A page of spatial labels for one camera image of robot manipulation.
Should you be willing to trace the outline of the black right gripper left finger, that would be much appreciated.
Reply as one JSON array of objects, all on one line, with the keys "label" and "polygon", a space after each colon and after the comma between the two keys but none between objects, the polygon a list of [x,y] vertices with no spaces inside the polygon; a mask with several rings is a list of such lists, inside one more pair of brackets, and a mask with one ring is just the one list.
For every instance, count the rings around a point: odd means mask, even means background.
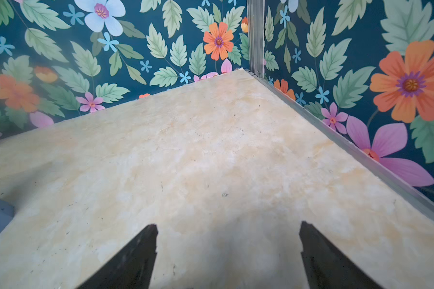
[{"label": "black right gripper left finger", "polygon": [[147,289],[157,256],[157,225],[147,225],[80,289]]}]

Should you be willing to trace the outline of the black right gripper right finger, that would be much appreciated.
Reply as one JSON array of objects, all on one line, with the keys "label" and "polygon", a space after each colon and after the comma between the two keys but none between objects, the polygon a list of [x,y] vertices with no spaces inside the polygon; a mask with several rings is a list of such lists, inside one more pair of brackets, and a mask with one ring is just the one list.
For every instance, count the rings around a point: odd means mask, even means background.
[{"label": "black right gripper right finger", "polygon": [[303,221],[299,236],[303,260],[311,289],[379,289],[365,274],[312,224]]}]

